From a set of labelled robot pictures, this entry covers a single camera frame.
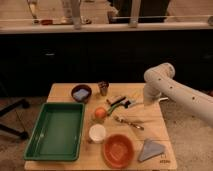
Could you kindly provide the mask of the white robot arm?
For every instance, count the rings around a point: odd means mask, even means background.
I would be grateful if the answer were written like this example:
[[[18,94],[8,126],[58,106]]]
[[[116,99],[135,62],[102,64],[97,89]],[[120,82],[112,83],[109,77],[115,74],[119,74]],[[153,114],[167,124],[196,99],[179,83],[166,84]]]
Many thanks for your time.
[[[176,82],[174,76],[175,68],[170,63],[162,63],[146,70],[144,104],[150,105],[164,94],[213,127],[213,97]]]

